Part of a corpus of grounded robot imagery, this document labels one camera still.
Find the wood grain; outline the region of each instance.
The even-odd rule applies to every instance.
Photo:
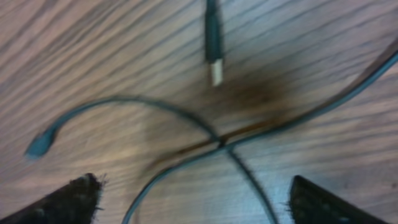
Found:
[[[206,140],[171,114],[109,105],[69,122],[43,159],[23,158],[35,134],[72,106],[141,94],[194,111],[221,134],[272,126],[338,93],[398,38],[395,0],[221,4],[226,81],[212,88],[203,59],[204,1],[1,1],[0,217],[93,172],[109,179],[97,222],[120,223],[143,184],[173,161],[146,168]],[[281,223],[292,223],[287,197],[297,174],[398,223],[397,73],[392,68],[330,114],[239,148]],[[267,223],[225,156],[172,174],[149,194],[138,218]]]

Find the cord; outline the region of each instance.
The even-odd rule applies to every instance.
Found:
[[[283,123],[275,128],[268,129],[265,131],[260,131],[256,134],[249,135],[245,138],[241,138],[237,141],[233,141],[231,143],[226,144],[225,139],[221,139],[213,128],[210,125],[207,125],[202,119],[198,116],[195,116],[192,113],[186,112],[177,108],[176,106],[170,105],[168,103],[164,103],[159,100],[152,100],[149,98],[144,98],[142,96],[135,96],[135,97],[128,97],[128,96],[115,96],[110,98],[99,99],[96,101],[92,101],[90,103],[86,103],[84,105],[78,106],[69,112],[66,112],[64,115],[56,119],[42,134],[36,136],[34,140],[31,142],[30,146],[26,151],[26,156],[30,158],[40,158],[44,156],[50,149],[51,145],[53,144],[56,135],[59,129],[69,120],[74,118],[75,116],[82,114],[83,112],[91,109],[92,107],[103,105],[106,103],[125,103],[125,102],[135,102],[135,103],[143,103],[149,106],[153,106],[162,110],[166,110],[172,113],[179,115],[181,118],[186,119],[187,121],[192,122],[193,124],[197,125],[199,128],[204,130],[204,132],[208,133],[210,139],[214,142],[218,142],[219,146],[211,151],[205,152],[203,154],[193,156],[191,158],[185,159],[182,162],[175,164],[174,166],[170,166],[162,171],[160,171],[157,175],[155,175],[151,180],[146,183],[144,188],[139,192],[137,197],[132,202],[131,206],[127,210],[122,224],[128,224],[132,214],[135,212],[139,204],[142,202],[144,197],[148,194],[151,188],[161,181],[162,179],[166,178],[172,172],[183,169],[193,163],[196,163],[202,159],[209,158],[211,156],[215,156],[221,152],[227,152],[228,155],[237,163],[239,169],[241,169],[242,173],[247,177],[248,181],[250,181],[254,190],[256,190],[259,199],[261,200],[262,204],[264,205],[264,210],[266,211],[269,220],[271,223],[277,223],[277,219],[275,213],[272,210],[271,203],[267,199],[266,194],[261,189],[260,184],[256,182],[253,174],[249,171],[248,168],[244,165],[243,161],[239,159],[239,157],[233,152],[236,146],[242,145],[249,141],[253,141],[259,138],[265,138],[274,134],[279,134],[281,132],[287,131],[292,129],[302,123],[310,121],[320,115],[323,115],[342,104],[346,103],[350,99],[354,98],[356,95],[360,94],[363,90],[365,90],[368,86],[374,83],[379,77],[381,77],[386,71],[388,71],[395,63],[398,62],[398,52],[394,52],[382,65],[377,67],[375,71],[373,71],[368,77],[364,80],[359,82],[354,87],[350,88],[349,90],[339,94],[332,99],[328,100],[326,103],[316,107],[315,109],[305,113],[301,116],[294,118],[291,121]]]

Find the brown wooden floor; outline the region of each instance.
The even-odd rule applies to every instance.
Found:
[[[39,161],[23,157],[63,111],[114,94],[142,94],[195,111],[222,134],[308,110],[358,77],[398,39],[396,0],[224,0],[226,81],[212,88],[199,0],[0,1],[0,217],[86,172],[106,174],[98,223],[120,223],[161,155],[205,140],[178,118],[104,106],[62,129]],[[301,174],[398,223],[398,67],[338,110],[239,152],[292,223],[290,181]],[[141,223],[267,223],[225,156],[171,175]]]

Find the wire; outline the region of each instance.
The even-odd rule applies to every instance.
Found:
[[[151,188],[161,181],[162,179],[166,178],[169,174],[172,172],[183,169],[184,167],[187,167],[191,164],[194,164],[198,161],[201,161],[203,159],[209,158],[211,156],[215,156],[221,152],[227,152],[228,155],[237,163],[238,168],[241,169],[242,173],[247,177],[248,181],[250,181],[253,189],[256,191],[257,195],[259,196],[259,199],[261,200],[264,210],[266,211],[270,222],[272,223],[277,223],[276,215],[272,210],[271,203],[267,199],[266,194],[262,190],[260,184],[256,181],[254,178],[253,174],[249,171],[248,168],[244,165],[243,161],[240,160],[240,158],[233,152],[234,148],[236,146],[242,145],[244,143],[247,143],[249,141],[253,141],[256,139],[260,138],[265,138],[274,134],[278,134],[284,131],[287,131],[289,129],[292,129],[300,124],[303,124],[307,121],[310,121],[311,119],[314,119],[320,115],[323,115],[339,106],[342,104],[346,103],[350,99],[354,98],[356,95],[360,94],[363,90],[365,90],[369,85],[374,83],[378,78],[380,78],[386,71],[388,71],[395,63],[398,62],[398,52],[395,52],[392,54],[382,65],[377,67],[375,71],[373,71],[368,77],[366,77],[364,80],[359,82],[357,85],[349,89],[348,91],[343,92],[342,94],[339,94],[332,99],[328,100],[326,103],[316,107],[315,109],[309,111],[308,113],[305,113],[301,116],[298,116],[294,118],[291,121],[288,121],[284,124],[281,124],[275,128],[260,131],[259,133],[249,135],[245,138],[241,138],[237,141],[233,141],[229,144],[226,144],[225,139],[221,139],[217,133],[213,130],[213,128],[206,124],[204,120],[200,119],[198,116],[189,113],[187,111],[181,110],[180,108],[170,105],[168,103],[164,103],[159,100],[153,100],[149,98],[144,98],[142,96],[115,96],[115,97],[110,97],[110,98],[104,98],[104,99],[99,99],[96,101],[92,101],[90,103],[86,103],[84,105],[78,106],[69,112],[66,112],[64,115],[56,119],[43,133],[40,135],[36,136],[34,140],[31,142],[30,146],[28,147],[26,151],[26,156],[30,158],[40,158],[44,154],[48,152],[50,149],[51,145],[53,144],[56,135],[59,131],[59,129],[69,120],[74,118],[75,116],[82,114],[83,112],[87,111],[88,109],[91,109],[95,106],[103,105],[106,103],[113,103],[113,102],[119,102],[119,103],[126,103],[126,102],[135,102],[135,103],[143,103],[149,106],[153,106],[162,110],[166,110],[172,113],[175,113],[179,115],[181,118],[186,119],[189,122],[192,122],[193,124],[197,125],[199,128],[204,130],[206,132],[210,139],[214,142],[218,142],[219,146],[211,151],[205,152],[203,154],[193,156],[191,158],[185,159],[182,162],[170,166],[162,171],[160,171],[157,175],[155,175],[151,180],[146,183],[144,188],[139,192],[137,197],[134,199],[132,202],[131,206],[127,210],[122,224],[128,224],[133,213],[139,206],[139,204],[142,202],[144,197],[148,194],[148,192],[151,190]]]

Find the cable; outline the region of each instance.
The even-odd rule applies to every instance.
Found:
[[[342,104],[346,103],[350,99],[354,98],[356,95],[360,94],[363,90],[365,90],[369,85],[374,83],[379,77],[381,77],[386,71],[388,71],[396,62],[398,62],[398,52],[395,52],[392,54],[382,65],[377,67],[374,72],[372,72],[368,77],[366,77],[364,80],[359,82],[357,85],[352,87],[350,90],[333,97],[331,100],[327,101],[326,103],[322,104],[319,107],[316,107],[314,110],[309,111],[308,113],[305,113],[301,116],[298,116],[294,118],[291,121],[288,121],[284,124],[281,124],[275,128],[268,129],[265,131],[261,131],[256,134],[252,134],[250,136],[247,136],[245,138],[241,138],[237,141],[231,142],[229,144],[225,144],[226,140],[221,140],[221,138],[216,134],[216,132],[213,130],[213,128],[210,125],[207,125],[202,119],[199,117],[195,116],[194,114],[191,114],[189,112],[186,112],[184,110],[181,110],[177,108],[176,106],[172,106],[168,103],[164,103],[162,101],[158,100],[152,100],[149,98],[144,98],[142,96],[135,96],[135,97],[128,97],[128,96],[115,96],[115,97],[110,97],[110,98],[104,98],[104,99],[99,99],[96,101],[92,101],[90,103],[86,103],[84,105],[78,106],[69,112],[65,113],[58,119],[56,119],[42,134],[36,136],[34,140],[31,142],[30,146],[28,147],[26,151],[26,156],[30,158],[40,158],[44,154],[48,152],[50,149],[51,145],[53,144],[56,135],[59,131],[59,129],[69,120],[74,118],[75,116],[82,114],[83,112],[87,111],[90,108],[93,108],[95,106],[103,105],[105,103],[113,103],[113,102],[119,102],[119,103],[125,103],[125,102],[135,102],[135,103],[143,103],[149,106],[153,106],[156,108],[160,108],[162,110],[167,110],[170,112],[173,112],[177,115],[179,115],[181,118],[186,119],[187,121],[192,122],[193,124],[197,125],[199,128],[204,130],[204,132],[209,134],[209,137],[212,141],[218,142],[219,146],[211,151],[205,152],[203,154],[193,156],[191,158],[185,159],[182,162],[168,167],[161,172],[159,172],[157,175],[155,175],[145,186],[144,188],[139,192],[138,196],[134,199],[133,203],[127,210],[122,224],[128,224],[129,220],[136,210],[136,208],[139,206],[139,204],[142,202],[144,197],[148,194],[148,192],[151,190],[151,188],[158,183],[160,180],[166,178],[169,174],[172,172],[182,169],[186,166],[189,166],[195,162],[198,162],[202,159],[209,158],[211,156],[217,155],[221,152],[228,152],[228,155],[237,163],[239,169],[242,170],[242,173],[248,178],[248,180],[251,182],[251,185],[253,188],[256,190],[261,202],[263,205],[265,205],[264,209],[266,210],[266,213],[269,216],[269,220],[272,223],[277,223],[275,213],[272,211],[271,208],[271,203],[268,201],[265,193],[262,191],[260,185],[256,182],[254,176],[251,174],[251,172],[245,167],[244,163],[240,161],[240,159],[234,154],[233,149],[236,146],[239,146],[241,144],[247,143],[249,141],[253,141],[255,139],[259,138],[264,138],[271,136],[273,134],[278,134],[284,131],[287,131],[289,129],[292,129],[302,123],[305,123],[307,121],[310,121],[311,119],[314,119],[320,115],[323,115],[339,106]]]

